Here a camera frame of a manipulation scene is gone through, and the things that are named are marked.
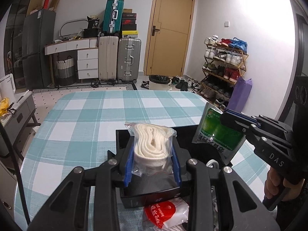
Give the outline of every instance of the human hand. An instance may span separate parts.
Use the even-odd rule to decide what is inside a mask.
[[[297,185],[293,185],[286,179],[283,180],[283,185],[285,187],[291,188],[282,201],[293,200],[299,196],[301,189],[304,185],[304,179],[302,179]],[[278,194],[278,186],[281,183],[280,175],[272,167],[267,172],[267,178],[264,185],[264,194],[267,199],[271,199],[274,195]]]

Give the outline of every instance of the tablecloth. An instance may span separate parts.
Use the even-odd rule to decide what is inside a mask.
[[[36,133],[21,168],[30,219],[68,173],[107,160],[107,150],[116,152],[116,129],[125,122],[147,122],[165,126],[199,124],[206,100],[190,92],[93,91],[75,92],[59,99]],[[243,144],[233,158],[233,168],[263,198],[268,166]],[[91,189],[89,230],[93,230],[94,190]],[[142,208],[124,209],[118,203],[121,230],[142,230]],[[27,229],[16,188],[16,223]]]

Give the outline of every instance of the green food package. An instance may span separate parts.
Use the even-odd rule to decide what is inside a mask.
[[[217,107],[208,102],[192,142],[211,144],[218,150],[222,161],[227,165],[246,139],[243,134],[222,125],[221,114]]]

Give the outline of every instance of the gray refrigerator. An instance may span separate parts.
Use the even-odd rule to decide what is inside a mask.
[[[25,18],[23,25],[23,73],[28,90],[45,88],[51,83],[48,56],[44,46],[54,38],[56,13],[41,9]]]

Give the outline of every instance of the purple bag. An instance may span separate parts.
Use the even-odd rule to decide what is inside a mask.
[[[239,77],[235,84],[227,109],[241,113],[247,102],[251,89],[252,80],[249,79],[245,81],[242,77]]]

